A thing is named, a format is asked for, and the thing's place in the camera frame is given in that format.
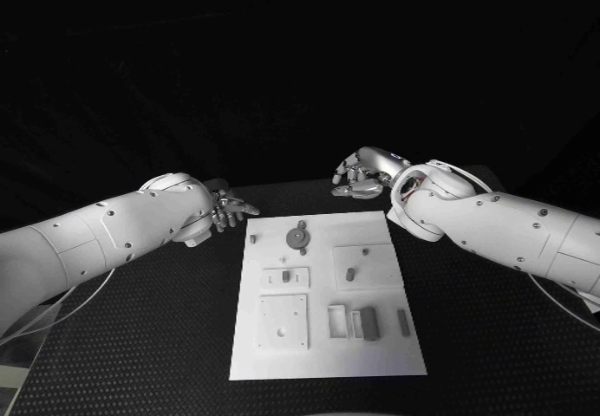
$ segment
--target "table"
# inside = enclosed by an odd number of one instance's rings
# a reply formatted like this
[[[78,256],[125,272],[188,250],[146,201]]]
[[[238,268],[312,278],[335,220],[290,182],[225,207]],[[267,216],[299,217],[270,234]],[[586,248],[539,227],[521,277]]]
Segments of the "table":
[[[485,166],[467,166],[493,190]],[[241,187],[263,217],[387,211],[329,179]],[[229,381],[245,222],[193,249],[170,243],[115,271],[52,330],[13,415],[583,414],[599,412],[600,334],[516,270],[389,223],[428,376]],[[557,299],[581,301],[539,279]],[[102,277],[81,285],[65,314]]]

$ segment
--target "black backdrop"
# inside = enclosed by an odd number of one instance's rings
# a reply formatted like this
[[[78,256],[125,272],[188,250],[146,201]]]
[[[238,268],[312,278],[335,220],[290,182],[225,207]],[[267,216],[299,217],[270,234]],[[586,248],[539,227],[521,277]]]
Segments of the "black backdrop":
[[[361,146],[485,164],[511,192],[594,214],[597,16],[270,3],[4,14],[0,229],[166,172],[323,178]]]

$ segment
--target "textured black surface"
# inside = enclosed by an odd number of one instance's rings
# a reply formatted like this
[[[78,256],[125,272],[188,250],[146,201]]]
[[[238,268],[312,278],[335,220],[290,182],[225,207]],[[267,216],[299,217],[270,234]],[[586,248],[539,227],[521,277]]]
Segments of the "textured black surface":
[[[495,190],[483,166],[467,169]],[[388,210],[329,180],[250,186],[263,217]],[[115,271],[50,332],[14,415],[599,414],[600,335],[529,278],[389,223],[428,376],[228,381],[245,223],[200,247],[167,244]],[[61,313],[98,287],[75,291]],[[545,286],[563,303],[583,303]]]

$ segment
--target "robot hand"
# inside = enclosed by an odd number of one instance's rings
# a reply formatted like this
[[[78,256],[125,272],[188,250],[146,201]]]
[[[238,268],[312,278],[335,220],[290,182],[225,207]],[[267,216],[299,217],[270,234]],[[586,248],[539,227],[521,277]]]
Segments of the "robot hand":
[[[237,222],[244,220],[244,213],[258,215],[260,209],[247,204],[242,199],[235,198],[225,179],[213,179],[203,183],[212,191],[212,222],[218,232],[225,231],[225,227],[235,227]]]
[[[394,186],[394,179],[408,169],[410,162],[394,153],[376,147],[362,147],[340,163],[335,170],[333,183],[340,183],[348,173],[348,185],[332,190],[336,197],[372,199]]]

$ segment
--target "white robotic arm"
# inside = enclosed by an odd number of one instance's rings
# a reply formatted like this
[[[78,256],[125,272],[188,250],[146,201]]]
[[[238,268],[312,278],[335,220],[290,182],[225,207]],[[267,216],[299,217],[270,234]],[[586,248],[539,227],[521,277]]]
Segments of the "white robotic arm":
[[[374,198],[389,186],[388,218],[415,237],[434,242],[446,234],[477,256],[600,296],[599,219],[502,192],[477,195],[450,165],[411,166],[375,147],[345,160],[335,184],[345,172],[349,185],[333,195]]]
[[[170,241],[196,246],[211,226],[235,226],[258,209],[185,173],[59,217],[0,234],[0,336],[25,312]]]

